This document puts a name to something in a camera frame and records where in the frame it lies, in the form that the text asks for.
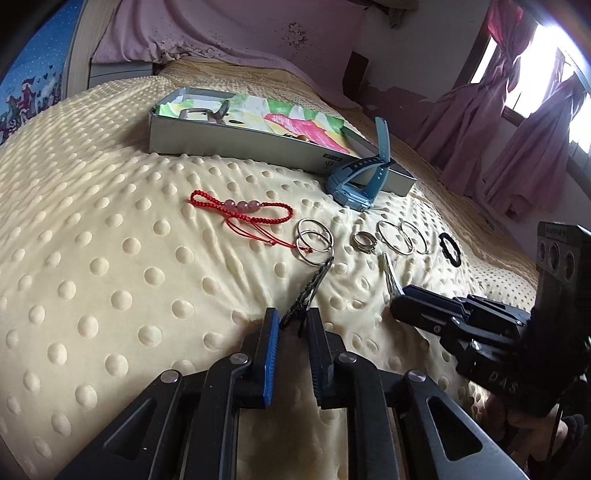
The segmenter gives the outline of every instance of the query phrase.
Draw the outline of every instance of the red string bracelet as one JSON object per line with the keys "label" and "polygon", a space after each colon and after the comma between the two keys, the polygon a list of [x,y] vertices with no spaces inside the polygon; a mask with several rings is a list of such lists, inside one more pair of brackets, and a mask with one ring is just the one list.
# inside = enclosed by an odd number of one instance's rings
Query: red string bracelet
{"label": "red string bracelet", "polygon": [[[195,197],[203,197],[207,200],[207,202],[202,202],[201,200],[195,200]],[[226,216],[226,224],[228,227],[231,228],[235,233],[240,236],[244,236],[246,238],[252,238],[253,240],[259,240],[264,242],[268,245],[276,245],[280,244],[284,247],[288,248],[296,248],[294,244],[285,242],[280,238],[277,238],[273,234],[267,232],[265,229],[261,227],[262,225],[279,225],[280,223],[285,223],[289,221],[294,216],[294,209],[290,207],[286,203],[280,202],[257,202],[256,200],[252,200],[250,202],[238,202],[236,204],[233,200],[226,200],[225,202],[221,202],[217,198],[212,197],[210,194],[202,191],[202,190],[195,190],[191,197],[189,198],[189,203],[194,207],[200,208],[211,208],[212,210],[217,210],[221,214]],[[246,212],[253,213],[259,211],[262,207],[279,207],[287,210],[287,215],[281,218],[264,218],[264,217],[253,217],[246,214]],[[235,223],[232,223],[230,219],[237,218],[238,220],[242,220],[243,222],[249,223],[252,225],[258,232],[263,234],[266,238],[261,238],[259,236],[253,235],[246,230],[243,230]]]}

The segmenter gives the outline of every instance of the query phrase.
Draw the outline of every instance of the bed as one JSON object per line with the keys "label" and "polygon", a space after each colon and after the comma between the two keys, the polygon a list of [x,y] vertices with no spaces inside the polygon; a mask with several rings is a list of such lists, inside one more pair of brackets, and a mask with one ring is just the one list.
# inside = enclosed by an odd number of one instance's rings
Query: bed
{"label": "bed", "polygon": [[[12,136],[0,148],[0,434],[26,474],[53,478],[160,372],[207,369],[236,349],[266,307],[284,312],[314,273],[289,249],[248,241],[221,216],[193,208],[194,189],[286,202],[296,219],[330,226],[335,264],[315,300],[325,328],[378,368],[425,370],[478,417],[486,393],[455,373],[434,336],[392,318],[377,257],[353,249],[350,236],[375,231],[381,219],[408,220],[430,253],[389,251],[403,285],[526,309],[534,265],[395,138],[392,155],[418,182],[406,197],[382,192],[365,213],[337,205],[322,179],[303,171],[149,153],[148,110],[182,86],[343,116],[375,141],[360,110],[335,110],[285,70],[188,60],[158,76],[99,85]],[[294,223],[274,233],[292,240]],[[444,231],[460,244],[460,268],[441,253]],[[347,477],[345,414],[319,411],[306,346],[288,331],[272,406],[241,415],[238,478]]]}

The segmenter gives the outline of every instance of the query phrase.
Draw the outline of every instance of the bed sheet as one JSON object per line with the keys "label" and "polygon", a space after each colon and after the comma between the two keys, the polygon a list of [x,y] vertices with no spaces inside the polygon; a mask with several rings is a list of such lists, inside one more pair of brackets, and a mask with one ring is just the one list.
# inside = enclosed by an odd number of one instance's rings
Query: bed sheet
{"label": "bed sheet", "polygon": [[[190,206],[196,188],[286,202],[295,219],[329,225],[335,264],[316,298],[325,328],[378,368],[425,370],[477,416],[485,392],[455,373],[434,336],[391,317],[377,258],[355,251],[350,236],[373,231],[380,219],[414,222],[431,252],[390,252],[395,270],[403,284],[447,296],[531,307],[532,265],[428,178],[407,197],[381,193],[374,209],[358,213],[301,171],[147,153],[148,110],[181,85],[338,115],[286,72],[175,62],[159,77],[68,99],[0,148],[0,434],[27,474],[53,478],[161,371],[208,368],[235,351],[266,307],[285,311],[310,279],[314,268],[289,249],[236,236],[217,214]],[[410,154],[404,161],[420,172]],[[291,240],[293,227],[274,233]],[[459,240],[461,268],[443,258],[441,231]],[[272,406],[241,415],[238,478],[346,479],[345,421],[345,412],[316,406],[306,346],[288,330]]]}

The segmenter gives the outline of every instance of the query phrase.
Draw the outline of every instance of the silver bangle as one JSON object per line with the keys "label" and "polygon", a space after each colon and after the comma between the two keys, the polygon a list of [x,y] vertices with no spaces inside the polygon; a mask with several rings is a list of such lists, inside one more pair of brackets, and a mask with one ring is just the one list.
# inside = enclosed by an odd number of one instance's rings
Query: silver bangle
{"label": "silver bangle", "polygon": [[418,235],[421,237],[421,240],[423,241],[423,243],[425,244],[425,251],[424,252],[420,252],[417,250],[417,253],[419,255],[427,255],[427,250],[429,249],[428,245],[427,245],[427,240],[425,240],[425,237],[423,237],[423,234],[421,233],[421,231],[418,229],[418,227],[416,225],[413,225],[410,222],[407,222],[406,220],[403,220],[402,222],[400,222],[400,229],[403,230],[403,226],[404,225],[408,225],[411,229],[413,229],[415,232],[418,233]]}
{"label": "silver bangle", "polygon": [[[369,243],[367,244],[362,242],[358,237],[367,239]],[[355,243],[358,250],[367,254],[373,254],[375,253],[375,247],[378,244],[378,239],[376,239],[376,237],[369,232],[355,232],[353,234],[353,243]]]}
{"label": "silver bangle", "polygon": [[313,218],[302,218],[299,222],[297,222],[297,226],[295,227],[297,230],[297,236],[299,236],[300,238],[304,236],[304,232],[301,231],[301,224],[304,222],[312,222],[312,223],[318,225],[320,228],[322,228],[322,230],[324,232],[326,232],[328,234],[330,246],[333,247],[335,245],[335,238],[333,237],[333,234],[329,230],[329,228],[325,224],[323,224],[322,222],[319,222],[318,220],[313,219]]}
{"label": "silver bangle", "polygon": [[[394,228],[398,229],[398,231],[399,231],[399,232],[402,234],[402,236],[404,237],[404,242],[407,244],[407,247],[408,247],[408,249],[409,249],[409,250],[408,250],[408,252],[403,252],[403,251],[401,251],[399,248],[397,248],[397,247],[393,246],[393,245],[392,245],[390,242],[388,242],[388,240],[386,239],[386,237],[385,237],[384,233],[382,232],[382,227],[381,227],[381,224],[382,224],[382,223],[385,223],[385,224],[387,224],[387,225],[391,225],[391,226],[393,226]],[[399,255],[410,255],[411,253],[413,253],[413,251],[414,251],[414,245],[413,245],[413,242],[412,242],[412,240],[411,240],[411,239],[408,237],[408,235],[407,235],[407,234],[404,232],[404,230],[402,230],[402,227],[399,227],[398,225],[396,225],[396,224],[394,224],[394,223],[392,223],[392,222],[388,222],[387,220],[380,220],[380,221],[378,222],[378,226],[377,226],[377,228],[378,228],[378,233],[379,233],[379,234],[382,236],[382,240],[384,241],[384,243],[385,243],[386,245],[388,245],[388,246],[389,246],[389,247],[390,247],[392,250],[394,250],[394,251],[395,251],[397,254],[399,254]]]}
{"label": "silver bangle", "polygon": [[[295,238],[295,248],[297,249],[298,253],[300,254],[301,259],[304,262],[306,262],[308,265],[313,265],[315,267],[317,267],[319,265],[324,265],[324,263],[326,263],[326,261],[314,262],[314,261],[310,260],[309,258],[306,258],[306,256],[304,255],[304,252],[302,251],[302,247],[300,246],[300,244],[298,242],[299,242],[299,240],[301,240],[304,245],[307,245],[306,242],[303,239],[303,235],[308,235],[308,234],[317,235],[322,240],[324,240],[327,243],[327,245],[329,246],[329,249],[326,250],[326,251],[327,252],[330,251],[330,257],[333,257],[334,256],[333,254],[334,254],[335,251],[334,251],[333,245],[330,244],[329,239],[327,239],[324,235],[322,235],[322,233],[317,232],[316,230],[304,230],[303,232],[301,232],[301,235],[298,235]],[[314,249],[312,247],[309,247],[309,248],[311,248],[312,250],[314,250],[316,252],[321,252],[321,253],[324,252],[324,251],[321,251],[321,250],[316,250],[316,249]]]}

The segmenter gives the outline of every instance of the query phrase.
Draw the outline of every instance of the pink curtain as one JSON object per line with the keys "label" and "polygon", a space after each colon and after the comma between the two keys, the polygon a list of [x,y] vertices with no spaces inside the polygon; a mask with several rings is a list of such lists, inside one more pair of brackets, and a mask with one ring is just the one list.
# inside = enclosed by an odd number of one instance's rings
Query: pink curtain
{"label": "pink curtain", "polygon": [[519,80],[519,55],[537,27],[512,0],[491,0],[487,19],[498,49],[482,81],[443,95],[409,141],[441,170],[440,182],[458,195],[473,194],[482,152],[501,121],[507,90],[513,90]]}
{"label": "pink curtain", "polygon": [[569,160],[569,125],[584,99],[573,75],[519,126],[484,176],[485,199],[497,212],[518,220],[556,204]]}

